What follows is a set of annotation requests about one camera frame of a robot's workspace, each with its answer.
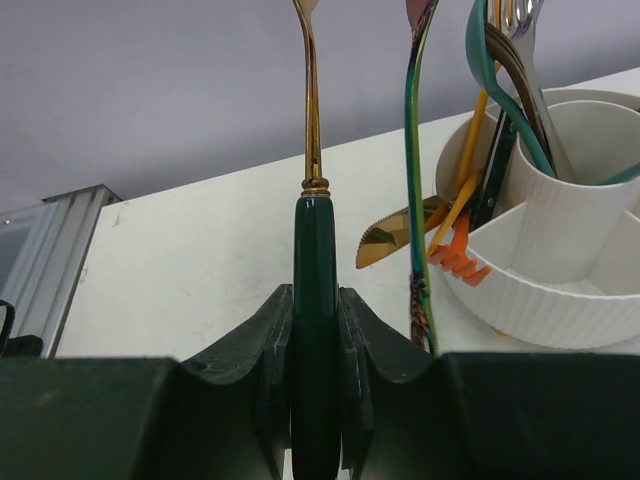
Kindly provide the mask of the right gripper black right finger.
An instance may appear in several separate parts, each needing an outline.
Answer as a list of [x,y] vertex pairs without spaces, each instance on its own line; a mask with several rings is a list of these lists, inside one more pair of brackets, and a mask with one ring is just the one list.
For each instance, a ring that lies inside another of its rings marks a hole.
[[430,355],[339,292],[343,466],[355,479],[635,479],[639,360]]

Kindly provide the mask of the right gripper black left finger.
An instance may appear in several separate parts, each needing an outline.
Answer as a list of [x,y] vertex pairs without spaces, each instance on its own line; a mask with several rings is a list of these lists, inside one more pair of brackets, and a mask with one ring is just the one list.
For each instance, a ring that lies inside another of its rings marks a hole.
[[190,359],[44,359],[1,307],[5,479],[279,479],[289,285]]

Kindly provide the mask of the iridescent rainbow fork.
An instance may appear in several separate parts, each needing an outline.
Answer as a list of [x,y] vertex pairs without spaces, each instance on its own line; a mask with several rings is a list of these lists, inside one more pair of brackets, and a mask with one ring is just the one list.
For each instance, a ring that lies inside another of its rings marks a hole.
[[437,5],[436,0],[408,1],[406,3],[412,44],[404,92],[404,141],[411,261],[409,307],[411,340],[431,355],[437,353],[437,338],[431,310],[430,282],[424,239],[418,109],[422,56]]

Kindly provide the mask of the gold fork green handle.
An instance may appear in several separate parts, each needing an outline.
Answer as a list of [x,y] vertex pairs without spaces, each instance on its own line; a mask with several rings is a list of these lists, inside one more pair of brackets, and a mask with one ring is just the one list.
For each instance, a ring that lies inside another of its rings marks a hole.
[[334,479],[341,427],[334,208],[322,173],[315,1],[296,1],[305,47],[305,176],[294,219],[291,435],[296,479]]

